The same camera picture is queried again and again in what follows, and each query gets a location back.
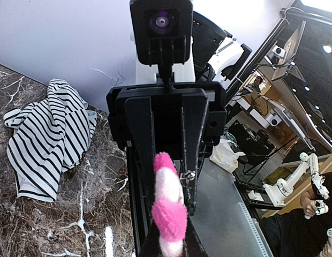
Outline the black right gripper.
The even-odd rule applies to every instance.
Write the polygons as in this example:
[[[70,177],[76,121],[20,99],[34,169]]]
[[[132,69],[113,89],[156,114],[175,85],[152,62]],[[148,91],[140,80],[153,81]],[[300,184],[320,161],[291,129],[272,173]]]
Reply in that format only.
[[[158,152],[183,160],[184,204],[193,216],[199,155],[208,157],[224,131],[225,90],[220,83],[118,86],[106,101],[114,140],[121,150],[129,142],[136,148],[144,171],[154,170]]]

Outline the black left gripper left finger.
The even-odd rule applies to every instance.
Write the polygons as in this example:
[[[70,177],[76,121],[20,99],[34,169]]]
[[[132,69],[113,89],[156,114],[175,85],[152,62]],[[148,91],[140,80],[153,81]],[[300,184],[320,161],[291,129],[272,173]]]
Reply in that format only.
[[[155,222],[151,223],[138,257],[163,257],[160,247],[160,231]]]

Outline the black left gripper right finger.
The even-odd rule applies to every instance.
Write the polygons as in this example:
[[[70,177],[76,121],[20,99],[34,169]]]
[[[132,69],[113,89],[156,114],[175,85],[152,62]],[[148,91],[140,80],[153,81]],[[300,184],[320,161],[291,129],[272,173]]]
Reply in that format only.
[[[187,218],[185,239],[183,240],[183,256],[185,257],[209,257],[190,219]]]

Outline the pink flower brooch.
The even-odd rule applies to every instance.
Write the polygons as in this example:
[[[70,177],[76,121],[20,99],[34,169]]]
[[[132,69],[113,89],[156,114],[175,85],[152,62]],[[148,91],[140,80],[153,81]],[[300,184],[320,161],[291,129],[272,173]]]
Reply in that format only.
[[[154,158],[155,201],[152,217],[160,232],[163,256],[182,256],[187,229],[187,208],[175,165],[166,152]]]

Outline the black white striped garment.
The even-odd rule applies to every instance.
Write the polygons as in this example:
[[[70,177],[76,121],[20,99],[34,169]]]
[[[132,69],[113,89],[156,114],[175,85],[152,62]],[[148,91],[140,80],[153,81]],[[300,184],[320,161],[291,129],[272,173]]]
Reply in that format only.
[[[62,174],[89,150],[97,113],[66,80],[55,78],[45,99],[7,112],[3,122],[14,130],[6,152],[17,196],[54,202]]]

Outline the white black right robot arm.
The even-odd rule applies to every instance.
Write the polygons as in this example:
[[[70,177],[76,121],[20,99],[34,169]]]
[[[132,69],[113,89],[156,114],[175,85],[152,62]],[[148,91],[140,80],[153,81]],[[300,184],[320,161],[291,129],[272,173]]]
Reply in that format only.
[[[107,95],[109,126],[127,152],[133,217],[150,218],[153,160],[158,152],[180,162],[185,204],[197,205],[198,176],[224,133],[226,91],[209,60],[230,34],[197,12],[138,11],[132,17],[138,60],[156,65],[157,83],[113,87]]]

